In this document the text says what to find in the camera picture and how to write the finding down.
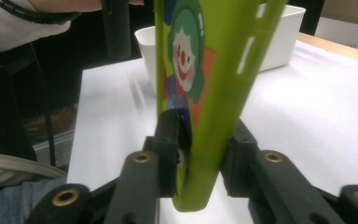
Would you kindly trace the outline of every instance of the jeans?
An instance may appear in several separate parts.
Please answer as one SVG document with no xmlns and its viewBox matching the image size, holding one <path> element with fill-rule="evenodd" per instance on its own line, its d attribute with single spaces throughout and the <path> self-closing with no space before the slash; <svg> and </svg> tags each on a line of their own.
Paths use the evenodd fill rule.
<svg viewBox="0 0 358 224">
<path fill-rule="evenodd" d="M 0 224 L 25 223 L 42 198 L 65 182 L 66 178 L 45 179 L 0 189 Z"/>
</svg>

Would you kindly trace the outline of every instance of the white sleeve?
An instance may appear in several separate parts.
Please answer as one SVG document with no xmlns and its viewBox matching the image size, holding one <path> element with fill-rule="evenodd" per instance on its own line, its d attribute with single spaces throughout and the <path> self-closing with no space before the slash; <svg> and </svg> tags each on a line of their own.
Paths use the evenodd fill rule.
<svg viewBox="0 0 358 224">
<path fill-rule="evenodd" d="M 13 3 L 34 10 L 28 0 L 12 0 Z M 14 49 L 41 37 L 57 35 L 68 30 L 70 22 L 65 24 L 38 24 L 25 21 L 0 8 L 0 52 Z"/>
</svg>

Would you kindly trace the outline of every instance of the black wristband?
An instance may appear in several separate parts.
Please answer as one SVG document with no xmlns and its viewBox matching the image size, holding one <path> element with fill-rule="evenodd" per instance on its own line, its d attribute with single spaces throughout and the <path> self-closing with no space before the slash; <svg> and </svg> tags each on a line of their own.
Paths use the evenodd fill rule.
<svg viewBox="0 0 358 224">
<path fill-rule="evenodd" d="M 23 20 L 40 24 L 63 24 L 76 19 L 81 14 L 80 12 L 38 13 L 20 7 L 9 0 L 0 0 L 0 7 Z"/>
</svg>

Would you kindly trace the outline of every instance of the clown face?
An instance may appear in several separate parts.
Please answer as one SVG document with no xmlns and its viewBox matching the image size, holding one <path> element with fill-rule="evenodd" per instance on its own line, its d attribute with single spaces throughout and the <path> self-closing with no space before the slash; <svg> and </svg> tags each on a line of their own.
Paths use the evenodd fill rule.
<svg viewBox="0 0 358 224">
<path fill-rule="evenodd" d="M 190 35 L 186 35 L 183 27 L 174 34 L 172 63 L 179 84 L 184 91 L 190 91 L 195 76 L 195 60 L 196 56 L 191 48 Z"/>
</svg>

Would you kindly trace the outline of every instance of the person's arm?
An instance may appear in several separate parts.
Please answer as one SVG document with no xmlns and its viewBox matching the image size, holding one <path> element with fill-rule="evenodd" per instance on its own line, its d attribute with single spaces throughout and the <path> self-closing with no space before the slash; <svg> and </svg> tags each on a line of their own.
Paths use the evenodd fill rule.
<svg viewBox="0 0 358 224">
<path fill-rule="evenodd" d="M 29 0 L 41 13 L 90 12 L 102 8 L 101 0 Z M 142 5 L 144 0 L 129 0 L 132 5 Z"/>
</svg>

